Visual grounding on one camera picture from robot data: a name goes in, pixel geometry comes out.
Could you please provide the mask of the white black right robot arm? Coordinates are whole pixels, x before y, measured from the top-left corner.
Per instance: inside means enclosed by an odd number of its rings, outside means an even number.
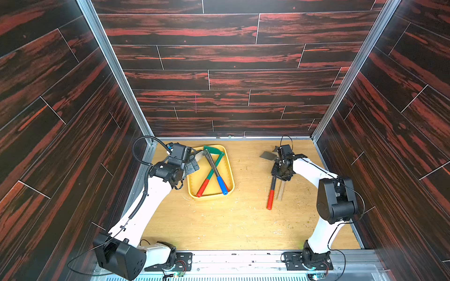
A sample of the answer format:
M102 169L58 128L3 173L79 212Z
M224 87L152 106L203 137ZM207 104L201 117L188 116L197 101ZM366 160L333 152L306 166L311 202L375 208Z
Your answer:
M274 162L271 170L272 182L268 195L267 209L273 208L275 185L281 181L279 198L282 197L286 182L296 174L304 177L318 189L316 209L319 221L313 234L308 238L299 254L286 253L285 263L288 269L297 265L306 270L332 269L330 246L337 233L358 213L357 197L353 181L340 177L316 165L307 156L295 154L290 145L275 148L276 153L264 152L260 157Z

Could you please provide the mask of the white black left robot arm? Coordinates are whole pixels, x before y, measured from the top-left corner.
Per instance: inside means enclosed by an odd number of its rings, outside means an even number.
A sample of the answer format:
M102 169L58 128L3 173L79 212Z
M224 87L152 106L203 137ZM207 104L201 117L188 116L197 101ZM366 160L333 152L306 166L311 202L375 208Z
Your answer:
M142 271L151 269L163 272L176 265L176 247L167 242L141 246L141 239L164 198L180 189L187 175L199 170L195 149L179 143L167 144L168 156L150 164L145 172L144 187L130 209L105 234L93 241L93 251L99 267L134 280Z

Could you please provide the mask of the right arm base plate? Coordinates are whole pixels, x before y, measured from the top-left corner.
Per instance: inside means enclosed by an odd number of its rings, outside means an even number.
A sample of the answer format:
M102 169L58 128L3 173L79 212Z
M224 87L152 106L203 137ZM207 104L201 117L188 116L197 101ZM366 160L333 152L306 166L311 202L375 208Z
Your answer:
M303 250L302 252L283 252L281 254L281 262L285 263L287 270L290 271L329 271L334 268L329 251L323 254L313 253L309 249Z

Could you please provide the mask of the yellow plastic storage tray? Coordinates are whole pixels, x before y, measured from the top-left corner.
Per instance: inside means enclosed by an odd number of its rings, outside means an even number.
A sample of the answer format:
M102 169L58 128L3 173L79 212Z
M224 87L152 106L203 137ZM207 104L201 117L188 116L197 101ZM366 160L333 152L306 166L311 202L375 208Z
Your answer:
M188 175L186 178L188 194L194 200L199 201L222 199L225 196L231 195L236 185L226 148L222 145L205 145L196 147L195 149L202 151L204 148L210 151L217 171L227 188L227 194L223 193L216 174L206 157L201 157L197 160L199 170Z

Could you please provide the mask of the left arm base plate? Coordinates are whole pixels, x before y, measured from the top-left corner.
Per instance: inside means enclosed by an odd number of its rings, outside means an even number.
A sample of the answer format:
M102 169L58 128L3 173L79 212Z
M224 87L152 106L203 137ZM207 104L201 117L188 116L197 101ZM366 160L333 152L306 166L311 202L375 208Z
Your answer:
M193 264L192 252L176 252L165 263L151 265L144 268L144 272L160 272L162 270L168 272L190 272Z

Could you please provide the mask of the green hoe red grip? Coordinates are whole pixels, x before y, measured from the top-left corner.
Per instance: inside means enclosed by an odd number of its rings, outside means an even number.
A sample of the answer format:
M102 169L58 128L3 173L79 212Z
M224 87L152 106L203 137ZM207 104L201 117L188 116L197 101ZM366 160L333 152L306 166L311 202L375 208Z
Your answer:
M214 148L212 146L204 146L203 152L208 151L211 155L218 155L217 160L215 161L215 168L211 168L209 174L206 176L205 180L203 181L202 185L200 186L198 192L196 193L196 196L198 198L203 196L204 191L206 190L207 185L209 184L212 176L215 174L215 170L218 171L219 163L221 162L223 156L225 155L224 152L220 151L218 148Z

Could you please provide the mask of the dark hoe red grip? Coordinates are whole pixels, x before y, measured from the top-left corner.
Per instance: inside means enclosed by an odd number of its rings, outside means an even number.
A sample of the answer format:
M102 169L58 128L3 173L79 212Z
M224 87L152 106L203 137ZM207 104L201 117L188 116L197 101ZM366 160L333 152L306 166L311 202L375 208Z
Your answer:
M267 209L272 210L273 208L273 201L274 201L274 194L275 194L275 184L277 180L277 170L278 170L278 156L273 154L272 152L264 152L260 158L270 160L274 162L274 165L271 170L272 175L272 182L271 182L271 188L268 196L268 202L267 202Z

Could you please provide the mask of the steel hoe blue grip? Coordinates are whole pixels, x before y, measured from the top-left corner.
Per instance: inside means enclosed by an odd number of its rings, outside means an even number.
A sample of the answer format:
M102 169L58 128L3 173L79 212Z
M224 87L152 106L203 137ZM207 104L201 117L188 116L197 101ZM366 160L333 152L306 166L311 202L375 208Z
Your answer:
M215 168L215 164L213 162L212 155L208 151L206 151L206 152L202 151L202 153L203 153L202 156L206 157L208 163L212 165L212 168ZM228 193L229 193L228 187L227 187L225 181L223 180L223 178L221 177L219 171L215 170L215 175L216 175L216 179L217 179L217 182L219 184L222 194L228 195Z

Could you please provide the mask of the wooden handle hoe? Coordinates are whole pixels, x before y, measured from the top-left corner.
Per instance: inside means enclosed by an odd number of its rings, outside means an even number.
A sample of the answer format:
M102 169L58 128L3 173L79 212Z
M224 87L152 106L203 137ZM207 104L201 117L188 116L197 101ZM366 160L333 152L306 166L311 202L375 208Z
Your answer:
M278 152L278 156L280 158L280 160L278 161L277 176L281 180L280 189L279 189L278 195L277 195L277 200L281 201L283 194L284 194L285 185L286 185L286 181L284 180L285 157L283 156L281 146L278 148L277 152Z

